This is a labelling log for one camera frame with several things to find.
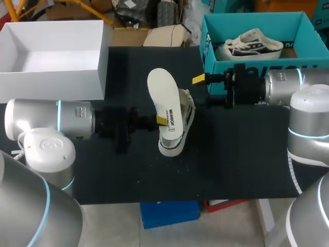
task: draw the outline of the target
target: white cable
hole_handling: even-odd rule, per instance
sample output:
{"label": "white cable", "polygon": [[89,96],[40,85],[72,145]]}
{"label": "white cable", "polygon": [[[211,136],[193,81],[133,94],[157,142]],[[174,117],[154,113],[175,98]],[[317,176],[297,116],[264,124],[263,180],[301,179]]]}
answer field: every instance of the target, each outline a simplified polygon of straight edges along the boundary
{"label": "white cable", "polygon": [[19,147],[21,149],[21,152],[14,157],[14,159],[17,160],[17,161],[20,158],[22,158],[24,156],[24,154],[25,154],[24,146],[21,144],[21,138],[24,137],[26,135],[26,133],[27,133],[27,131],[22,132],[21,134],[19,134],[19,136],[17,138],[17,143],[18,143],[18,145],[19,145]]}

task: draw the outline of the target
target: white box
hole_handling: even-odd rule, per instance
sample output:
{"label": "white box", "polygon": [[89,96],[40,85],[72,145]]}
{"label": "white box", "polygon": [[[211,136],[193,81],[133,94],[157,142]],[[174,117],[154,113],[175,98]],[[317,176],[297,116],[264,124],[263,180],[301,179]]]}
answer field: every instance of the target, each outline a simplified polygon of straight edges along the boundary
{"label": "white box", "polygon": [[0,32],[0,103],[104,99],[109,35],[103,21],[6,23]]}

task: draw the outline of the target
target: sneaker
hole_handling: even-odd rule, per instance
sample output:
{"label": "sneaker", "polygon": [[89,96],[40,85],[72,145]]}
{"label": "sneaker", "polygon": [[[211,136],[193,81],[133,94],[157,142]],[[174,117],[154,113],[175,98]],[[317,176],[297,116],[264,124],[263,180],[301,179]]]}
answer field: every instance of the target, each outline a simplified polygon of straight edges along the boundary
{"label": "sneaker", "polygon": [[277,59],[281,55],[283,44],[263,35],[258,29],[252,29],[235,40],[226,40],[216,50],[217,60],[263,60]]}
{"label": "sneaker", "polygon": [[192,125],[195,105],[189,90],[179,89],[171,74],[163,68],[149,73],[148,88],[157,116],[167,119],[159,126],[159,150],[169,157],[179,155]]}

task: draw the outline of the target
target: shoelace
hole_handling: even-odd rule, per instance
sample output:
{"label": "shoelace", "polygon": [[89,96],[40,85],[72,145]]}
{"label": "shoelace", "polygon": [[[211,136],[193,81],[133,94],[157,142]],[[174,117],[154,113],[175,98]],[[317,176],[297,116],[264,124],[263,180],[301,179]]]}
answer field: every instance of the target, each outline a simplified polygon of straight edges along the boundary
{"label": "shoelace", "polygon": [[237,37],[234,40],[226,40],[224,46],[226,46],[225,48],[229,48],[228,46],[232,45],[233,49],[238,48],[238,49],[246,49],[246,48],[250,48],[250,46],[246,43],[243,43],[240,40],[240,36]]}

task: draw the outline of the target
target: black table surface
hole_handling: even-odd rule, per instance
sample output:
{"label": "black table surface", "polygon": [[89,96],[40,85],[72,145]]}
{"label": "black table surface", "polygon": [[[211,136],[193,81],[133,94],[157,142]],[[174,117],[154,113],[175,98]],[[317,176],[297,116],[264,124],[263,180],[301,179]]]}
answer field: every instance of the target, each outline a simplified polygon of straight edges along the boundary
{"label": "black table surface", "polygon": [[[148,73],[168,70],[189,89],[197,109],[181,155],[158,150],[159,132],[136,131],[127,154],[115,154],[108,139],[74,141],[74,197],[81,204],[210,199],[296,197],[287,160],[289,110],[283,107],[236,106],[233,110],[199,106],[207,88],[192,86],[203,72],[198,47],[110,47],[105,100],[94,107],[137,107],[155,114],[147,88]],[[5,104],[0,105],[4,123]],[[0,149],[17,149],[4,126]],[[294,163],[301,189],[317,181],[326,168]]]}

